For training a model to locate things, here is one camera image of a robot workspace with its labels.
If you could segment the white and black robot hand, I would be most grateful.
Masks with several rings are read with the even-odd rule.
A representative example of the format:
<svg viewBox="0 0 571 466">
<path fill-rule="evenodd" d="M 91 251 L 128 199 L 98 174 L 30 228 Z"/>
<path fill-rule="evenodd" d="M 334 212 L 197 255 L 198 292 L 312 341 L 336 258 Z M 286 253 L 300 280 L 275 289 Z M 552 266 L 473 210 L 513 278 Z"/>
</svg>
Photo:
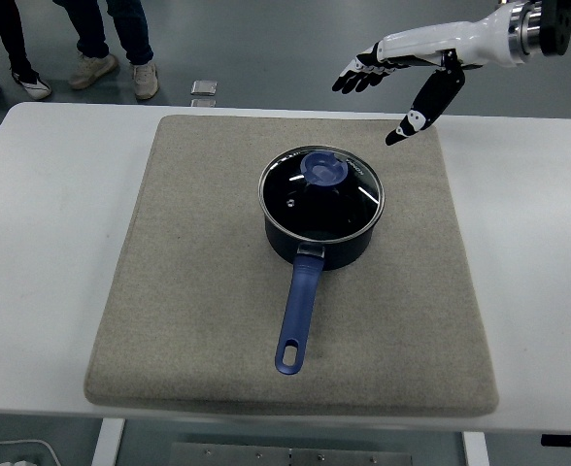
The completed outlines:
<svg viewBox="0 0 571 466">
<path fill-rule="evenodd" d="M 395 71 L 433 66 L 410 110 L 386 136 L 392 146 L 427 129 L 447 109 L 465 83 L 465 71 L 489 63 L 511 67 L 508 28 L 512 8 L 501 7 L 476 22 L 458 21 L 392 33 L 359 53 L 332 89 L 343 94 L 378 85 Z"/>
</svg>

